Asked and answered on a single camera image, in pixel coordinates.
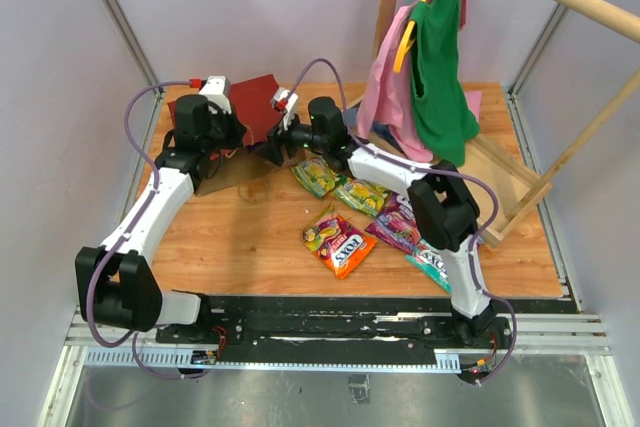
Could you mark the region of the red paper bag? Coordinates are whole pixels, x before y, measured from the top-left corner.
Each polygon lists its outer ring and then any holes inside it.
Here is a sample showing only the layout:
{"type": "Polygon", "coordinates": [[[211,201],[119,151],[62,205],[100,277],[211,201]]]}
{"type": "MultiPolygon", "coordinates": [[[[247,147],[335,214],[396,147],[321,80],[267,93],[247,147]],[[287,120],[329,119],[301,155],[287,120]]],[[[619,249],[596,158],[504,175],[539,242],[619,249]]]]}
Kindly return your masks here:
{"type": "Polygon", "coordinates": [[[236,186],[275,170],[277,166],[254,151],[267,141],[281,114],[271,106],[280,86],[271,75],[231,83],[229,99],[240,122],[247,128],[244,145],[217,149],[210,136],[210,115],[221,111],[192,89],[168,103],[172,127],[165,135],[155,165],[160,178],[179,174],[187,178],[195,194],[203,196],[236,186]]]}

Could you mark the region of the green snack packet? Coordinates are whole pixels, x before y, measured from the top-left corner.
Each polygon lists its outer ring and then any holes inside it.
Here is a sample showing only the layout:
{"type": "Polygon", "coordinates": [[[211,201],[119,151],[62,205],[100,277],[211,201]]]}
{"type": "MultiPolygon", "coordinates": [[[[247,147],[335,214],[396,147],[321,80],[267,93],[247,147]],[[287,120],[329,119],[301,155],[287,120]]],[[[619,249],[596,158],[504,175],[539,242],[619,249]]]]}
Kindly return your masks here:
{"type": "Polygon", "coordinates": [[[331,192],[337,200],[371,218],[380,213],[390,194],[378,184],[358,179],[348,179],[331,192]]]}

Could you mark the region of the orange Fox's candy packet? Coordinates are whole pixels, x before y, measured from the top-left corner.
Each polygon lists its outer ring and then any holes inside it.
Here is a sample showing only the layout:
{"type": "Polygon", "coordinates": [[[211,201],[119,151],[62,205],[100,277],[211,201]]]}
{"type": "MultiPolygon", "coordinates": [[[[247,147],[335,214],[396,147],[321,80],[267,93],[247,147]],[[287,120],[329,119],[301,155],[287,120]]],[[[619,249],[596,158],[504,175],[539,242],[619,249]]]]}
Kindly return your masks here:
{"type": "Polygon", "coordinates": [[[302,229],[304,246],[338,279],[347,278],[373,251],[377,240],[328,204],[302,229]]]}

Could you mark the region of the pink shirt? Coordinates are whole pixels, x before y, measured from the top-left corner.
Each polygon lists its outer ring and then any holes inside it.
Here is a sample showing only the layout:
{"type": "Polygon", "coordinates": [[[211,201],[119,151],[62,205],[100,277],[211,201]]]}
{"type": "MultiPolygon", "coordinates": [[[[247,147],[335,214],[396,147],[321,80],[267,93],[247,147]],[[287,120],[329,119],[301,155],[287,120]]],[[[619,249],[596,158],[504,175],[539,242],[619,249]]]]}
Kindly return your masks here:
{"type": "MultiPolygon", "coordinates": [[[[404,154],[416,162],[431,162],[437,157],[419,139],[411,105],[410,50],[415,43],[415,23],[410,15],[419,2],[397,10],[370,70],[364,95],[373,95],[377,105],[376,119],[390,127],[404,154]]],[[[464,2],[462,0],[460,29],[464,2]]],[[[478,121],[475,111],[479,101],[466,93],[465,97],[478,121]]]]}

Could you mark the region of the purple snack packet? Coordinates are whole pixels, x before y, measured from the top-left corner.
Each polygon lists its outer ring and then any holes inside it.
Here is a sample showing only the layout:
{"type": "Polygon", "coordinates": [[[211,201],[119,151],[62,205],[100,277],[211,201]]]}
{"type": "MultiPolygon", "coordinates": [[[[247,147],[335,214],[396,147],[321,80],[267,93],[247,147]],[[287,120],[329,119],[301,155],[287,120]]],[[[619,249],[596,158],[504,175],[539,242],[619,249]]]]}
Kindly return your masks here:
{"type": "Polygon", "coordinates": [[[409,200],[397,193],[391,194],[365,232],[405,254],[411,254],[421,240],[409,200]]]}

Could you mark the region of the green shirt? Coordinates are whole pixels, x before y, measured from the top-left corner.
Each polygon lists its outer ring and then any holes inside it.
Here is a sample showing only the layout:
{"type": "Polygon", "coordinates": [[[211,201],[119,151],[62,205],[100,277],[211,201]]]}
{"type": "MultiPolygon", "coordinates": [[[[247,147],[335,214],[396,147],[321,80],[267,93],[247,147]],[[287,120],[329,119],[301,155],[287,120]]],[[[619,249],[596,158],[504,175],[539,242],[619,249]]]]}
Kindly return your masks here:
{"type": "Polygon", "coordinates": [[[411,105],[417,135],[433,155],[457,167],[465,162],[465,143],[480,132],[458,78],[458,32],[462,0],[417,3],[410,20],[411,105]]]}

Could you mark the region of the teal Fox's candy packet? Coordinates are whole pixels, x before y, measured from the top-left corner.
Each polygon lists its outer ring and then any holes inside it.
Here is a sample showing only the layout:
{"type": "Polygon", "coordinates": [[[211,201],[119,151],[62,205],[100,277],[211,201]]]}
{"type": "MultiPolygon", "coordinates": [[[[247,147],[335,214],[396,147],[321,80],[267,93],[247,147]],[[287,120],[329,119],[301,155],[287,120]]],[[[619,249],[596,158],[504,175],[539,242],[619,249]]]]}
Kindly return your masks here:
{"type": "Polygon", "coordinates": [[[479,292],[484,287],[478,270],[480,262],[477,245],[471,241],[471,237],[456,252],[438,250],[422,239],[405,258],[449,294],[453,291],[451,273],[461,277],[468,286],[479,292]]]}

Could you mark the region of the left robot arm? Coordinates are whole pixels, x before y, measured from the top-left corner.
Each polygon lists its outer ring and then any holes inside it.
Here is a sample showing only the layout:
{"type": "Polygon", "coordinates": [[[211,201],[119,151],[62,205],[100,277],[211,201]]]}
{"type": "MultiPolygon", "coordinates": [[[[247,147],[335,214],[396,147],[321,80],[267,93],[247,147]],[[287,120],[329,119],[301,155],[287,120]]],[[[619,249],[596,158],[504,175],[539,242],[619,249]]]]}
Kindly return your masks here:
{"type": "Polygon", "coordinates": [[[147,332],[177,324],[195,343],[213,333],[214,318],[201,309],[201,296],[162,290],[152,263],[177,213],[207,179],[211,159],[242,147],[247,129],[227,94],[206,89],[179,97],[174,116],[132,209],[100,246],[84,247],[76,256],[81,314],[92,330],[106,325],[147,332]]]}

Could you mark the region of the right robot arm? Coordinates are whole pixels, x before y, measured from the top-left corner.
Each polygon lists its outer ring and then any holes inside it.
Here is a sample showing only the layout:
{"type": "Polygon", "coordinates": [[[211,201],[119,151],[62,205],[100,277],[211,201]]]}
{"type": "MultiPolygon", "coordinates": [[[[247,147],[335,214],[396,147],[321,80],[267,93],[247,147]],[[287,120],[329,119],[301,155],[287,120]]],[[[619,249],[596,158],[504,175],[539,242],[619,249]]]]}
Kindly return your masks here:
{"type": "Polygon", "coordinates": [[[373,182],[405,197],[421,238],[439,252],[451,286],[453,334],[466,347],[486,339],[496,312],[486,292],[478,258],[480,209],[453,164],[432,167],[387,153],[348,130],[343,114],[330,97],[308,105],[310,122],[296,113],[287,90],[270,100],[280,120],[272,127],[259,155],[275,165],[305,149],[320,156],[335,172],[373,182]]]}

